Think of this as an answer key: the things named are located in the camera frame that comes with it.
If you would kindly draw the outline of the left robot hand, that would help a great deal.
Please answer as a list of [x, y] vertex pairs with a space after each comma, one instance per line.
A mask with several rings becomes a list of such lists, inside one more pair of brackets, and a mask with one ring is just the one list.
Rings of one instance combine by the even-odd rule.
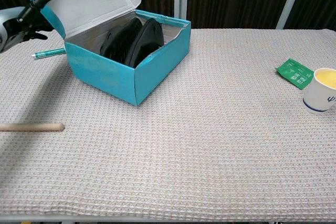
[[40, 31], [52, 31], [41, 10], [51, 0], [31, 0], [26, 6], [1, 10], [1, 53], [31, 39], [46, 40]]

